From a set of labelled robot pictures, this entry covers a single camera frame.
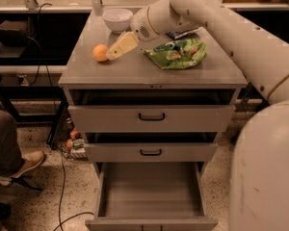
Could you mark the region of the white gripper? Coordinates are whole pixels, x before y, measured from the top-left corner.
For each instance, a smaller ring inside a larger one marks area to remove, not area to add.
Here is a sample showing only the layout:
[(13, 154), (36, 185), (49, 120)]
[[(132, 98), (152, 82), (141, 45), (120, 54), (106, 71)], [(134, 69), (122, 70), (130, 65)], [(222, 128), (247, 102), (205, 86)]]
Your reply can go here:
[(139, 40), (152, 41), (159, 38), (149, 21), (149, 7), (138, 10), (131, 19), (130, 28), (133, 32), (123, 32), (106, 52), (109, 60), (117, 59), (135, 49)]

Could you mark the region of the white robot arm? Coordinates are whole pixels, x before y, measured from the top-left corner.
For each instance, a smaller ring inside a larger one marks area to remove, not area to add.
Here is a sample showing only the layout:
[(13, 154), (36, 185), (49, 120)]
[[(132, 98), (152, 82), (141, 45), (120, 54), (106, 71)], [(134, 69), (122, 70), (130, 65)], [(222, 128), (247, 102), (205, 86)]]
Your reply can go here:
[(236, 142), (229, 231), (289, 231), (289, 44), (217, 0), (161, 0), (136, 13), (107, 53), (118, 58), (184, 26), (203, 26), (268, 101)]

